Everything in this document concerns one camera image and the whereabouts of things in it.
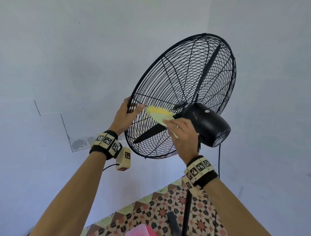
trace fan motor housing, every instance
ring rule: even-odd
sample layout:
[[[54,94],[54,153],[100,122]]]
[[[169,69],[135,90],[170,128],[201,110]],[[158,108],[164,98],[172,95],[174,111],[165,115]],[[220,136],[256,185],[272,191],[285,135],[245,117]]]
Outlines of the fan motor housing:
[[[225,119],[202,103],[188,106],[182,117],[191,120],[200,142],[209,147],[217,147],[231,131]]]

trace wristband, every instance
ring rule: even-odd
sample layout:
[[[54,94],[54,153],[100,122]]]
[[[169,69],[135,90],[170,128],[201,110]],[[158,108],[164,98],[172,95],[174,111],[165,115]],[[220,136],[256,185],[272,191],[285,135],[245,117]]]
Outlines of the wristband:
[[[202,191],[202,188],[207,185],[211,180],[218,177],[214,170],[214,167],[210,162],[203,156],[194,157],[188,164],[185,173],[185,184],[191,191],[196,188],[195,191]]]
[[[118,142],[117,134],[112,130],[100,133],[97,139],[92,143],[91,152],[102,152],[106,155],[107,160],[117,158],[122,149],[122,145]]]

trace forearm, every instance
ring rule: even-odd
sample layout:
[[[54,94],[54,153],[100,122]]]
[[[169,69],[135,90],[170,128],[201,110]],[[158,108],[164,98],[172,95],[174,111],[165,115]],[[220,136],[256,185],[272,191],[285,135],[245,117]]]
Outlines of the forearm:
[[[213,179],[204,190],[230,236],[271,236],[221,180]]]
[[[57,194],[31,236],[79,236],[91,210],[106,156],[92,152]]]

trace power cord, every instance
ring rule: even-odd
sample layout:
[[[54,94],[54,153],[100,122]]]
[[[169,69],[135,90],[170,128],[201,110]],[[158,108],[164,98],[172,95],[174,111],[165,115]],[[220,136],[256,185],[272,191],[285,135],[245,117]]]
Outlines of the power cord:
[[[120,164],[112,164],[112,165],[110,165],[110,166],[119,166],[119,165],[120,165]]]
[[[220,179],[220,147],[221,147],[221,144],[219,144],[219,150],[218,150],[218,179]],[[215,210],[215,227],[214,227],[215,235],[216,235],[216,226],[217,226],[216,217],[217,217],[217,211]]]

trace wire mesh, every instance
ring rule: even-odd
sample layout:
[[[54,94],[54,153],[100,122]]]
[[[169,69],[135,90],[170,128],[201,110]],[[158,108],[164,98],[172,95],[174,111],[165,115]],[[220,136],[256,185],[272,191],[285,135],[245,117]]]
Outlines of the wire mesh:
[[[181,102],[191,104],[203,69],[218,45],[221,48],[200,86],[197,102],[221,114],[234,87],[236,66],[227,42],[211,34],[191,36],[166,50],[139,80],[129,103],[143,103],[179,113],[181,110],[174,111],[173,107]],[[145,110],[139,114],[125,132],[130,148],[145,158],[161,159],[177,154],[167,130],[134,144],[138,136],[156,124]]]

